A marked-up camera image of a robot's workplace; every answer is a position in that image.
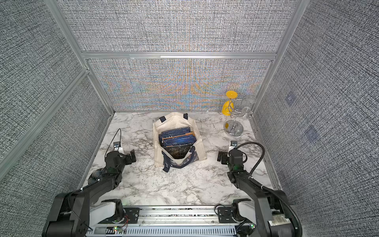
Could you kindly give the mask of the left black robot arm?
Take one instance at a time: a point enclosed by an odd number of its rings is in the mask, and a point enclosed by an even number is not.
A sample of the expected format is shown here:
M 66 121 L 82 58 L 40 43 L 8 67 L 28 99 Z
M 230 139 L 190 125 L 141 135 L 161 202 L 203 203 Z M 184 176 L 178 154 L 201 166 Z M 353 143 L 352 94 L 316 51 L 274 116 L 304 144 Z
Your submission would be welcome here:
M 43 237 L 85 237 L 92 230 L 90 206 L 102 195 L 118 187 L 125 166 L 136 162 L 135 151 L 126 155 L 111 151 L 106 154 L 105 162 L 104 168 L 93 172 L 87 186 L 60 193 L 54 198 L 43 227 Z

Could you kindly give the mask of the black book gold lettering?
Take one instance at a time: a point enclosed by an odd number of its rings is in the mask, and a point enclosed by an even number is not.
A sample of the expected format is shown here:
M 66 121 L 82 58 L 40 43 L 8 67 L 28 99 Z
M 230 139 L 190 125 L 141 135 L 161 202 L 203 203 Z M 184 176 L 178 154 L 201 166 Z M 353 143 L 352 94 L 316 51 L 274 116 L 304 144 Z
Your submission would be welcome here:
M 173 159 L 183 159 L 190 151 L 192 145 L 180 145 L 172 147 L 164 147 L 164 149 L 173 157 Z

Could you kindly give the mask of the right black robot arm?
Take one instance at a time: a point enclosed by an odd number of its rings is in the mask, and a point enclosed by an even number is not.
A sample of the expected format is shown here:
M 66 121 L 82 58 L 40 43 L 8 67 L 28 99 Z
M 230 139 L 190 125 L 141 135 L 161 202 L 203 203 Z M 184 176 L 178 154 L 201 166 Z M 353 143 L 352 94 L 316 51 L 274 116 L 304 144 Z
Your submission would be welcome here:
M 301 237 L 302 224 L 286 194 L 252 178 L 244 169 L 243 155 L 242 151 L 232 149 L 219 152 L 217 157 L 217 161 L 228 166 L 230 182 L 249 196 L 248 199 L 234 200 L 234 219 L 251 221 L 255 225 L 253 235 L 258 237 Z

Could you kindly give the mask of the cream canvas tote bag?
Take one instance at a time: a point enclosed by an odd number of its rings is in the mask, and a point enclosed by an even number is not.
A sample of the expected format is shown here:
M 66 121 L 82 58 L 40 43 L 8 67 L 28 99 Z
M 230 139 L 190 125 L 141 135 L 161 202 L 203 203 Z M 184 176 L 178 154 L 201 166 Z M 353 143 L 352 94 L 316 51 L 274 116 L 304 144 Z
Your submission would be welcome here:
M 187 113 L 172 112 L 153 123 L 154 162 L 168 173 L 207 159 L 202 136 Z

